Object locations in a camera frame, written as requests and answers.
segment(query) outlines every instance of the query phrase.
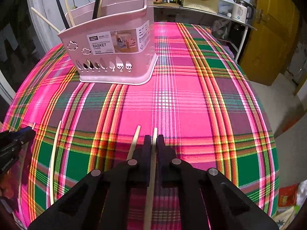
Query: pink plastic basket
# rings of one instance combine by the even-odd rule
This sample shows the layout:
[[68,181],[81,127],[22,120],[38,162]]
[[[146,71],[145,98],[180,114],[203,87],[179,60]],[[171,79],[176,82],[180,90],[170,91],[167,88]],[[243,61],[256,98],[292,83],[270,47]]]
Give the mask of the pink plastic basket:
[[103,0],[103,17],[92,20],[94,3],[72,10],[75,27],[58,34],[81,82],[142,85],[151,78],[153,0]]

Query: yellow door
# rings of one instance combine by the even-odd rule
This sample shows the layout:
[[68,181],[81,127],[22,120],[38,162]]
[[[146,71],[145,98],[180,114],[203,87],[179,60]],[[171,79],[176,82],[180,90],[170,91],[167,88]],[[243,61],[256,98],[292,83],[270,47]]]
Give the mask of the yellow door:
[[292,0],[257,0],[256,18],[239,62],[247,77],[271,85],[286,65],[297,32],[299,12]]

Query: plaid tablecloth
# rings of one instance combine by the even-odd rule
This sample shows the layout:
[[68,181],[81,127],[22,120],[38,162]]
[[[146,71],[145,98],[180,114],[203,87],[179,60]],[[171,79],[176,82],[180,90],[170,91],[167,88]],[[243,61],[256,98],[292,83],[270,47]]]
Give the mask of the plaid tablecloth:
[[[201,26],[155,24],[159,56],[141,86],[79,82],[62,45],[51,49],[17,92],[3,130],[36,123],[23,166],[17,216],[28,226],[50,206],[50,157],[60,120],[54,195],[59,199],[92,169],[126,159],[137,125],[138,144],[154,127],[179,158],[216,167],[267,214],[277,208],[278,161],[263,107],[246,76]],[[141,229],[145,191],[131,196],[129,229]],[[156,184],[153,229],[179,229],[177,190]]]

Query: kettle handle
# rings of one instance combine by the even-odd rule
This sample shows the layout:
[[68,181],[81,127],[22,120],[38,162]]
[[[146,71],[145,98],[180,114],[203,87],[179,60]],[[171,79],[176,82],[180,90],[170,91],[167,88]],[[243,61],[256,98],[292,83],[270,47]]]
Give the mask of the kettle handle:
[[251,15],[250,15],[250,17],[247,17],[246,20],[252,19],[252,18],[253,18],[253,16],[254,16],[254,10],[255,10],[253,4],[248,3],[248,7],[251,8]]

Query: electric kettle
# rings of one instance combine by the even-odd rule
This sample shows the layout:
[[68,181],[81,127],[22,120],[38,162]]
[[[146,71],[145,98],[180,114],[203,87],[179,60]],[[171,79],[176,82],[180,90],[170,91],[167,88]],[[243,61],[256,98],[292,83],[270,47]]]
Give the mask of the electric kettle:
[[[242,22],[246,22],[247,19],[251,19],[253,18],[254,15],[254,6],[246,1],[243,0],[233,0],[234,4],[233,4],[233,9],[232,9],[232,15],[231,17],[242,21]],[[248,15],[248,7],[251,8],[251,15],[250,17],[247,17]]]

